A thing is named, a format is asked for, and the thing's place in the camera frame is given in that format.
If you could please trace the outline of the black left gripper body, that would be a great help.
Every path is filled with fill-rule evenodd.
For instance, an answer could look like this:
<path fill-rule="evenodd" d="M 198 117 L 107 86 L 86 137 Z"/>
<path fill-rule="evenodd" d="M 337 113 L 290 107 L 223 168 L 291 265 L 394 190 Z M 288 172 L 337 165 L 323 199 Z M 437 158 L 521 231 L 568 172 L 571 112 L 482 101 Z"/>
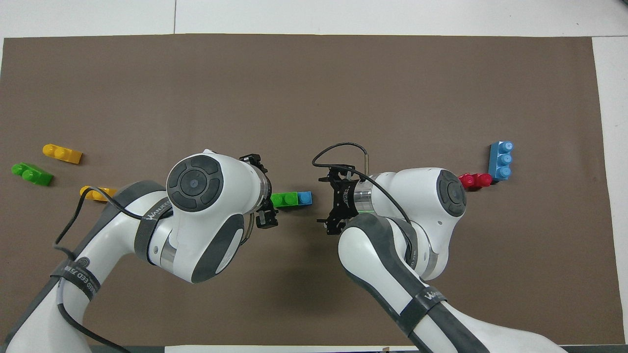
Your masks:
<path fill-rule="evenodd" d="M 265 213 L 278 213 L 278 210 L 276 210 L 272 201 L 273 185 L 266 174 L 264 174 L 264 182 L 265 182 L 264 212 Z"/>

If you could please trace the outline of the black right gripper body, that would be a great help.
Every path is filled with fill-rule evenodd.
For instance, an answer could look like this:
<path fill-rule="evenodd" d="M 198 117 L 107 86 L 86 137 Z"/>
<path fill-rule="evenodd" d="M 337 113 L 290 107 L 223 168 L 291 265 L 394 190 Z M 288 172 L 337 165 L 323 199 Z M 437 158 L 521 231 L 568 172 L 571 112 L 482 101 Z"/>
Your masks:
<path fill-rule="evenodd" d="M 359 179 L 341 178 L 335 181 L 335 221 L 351 219 L 358 215 L 354 192 Z"/>

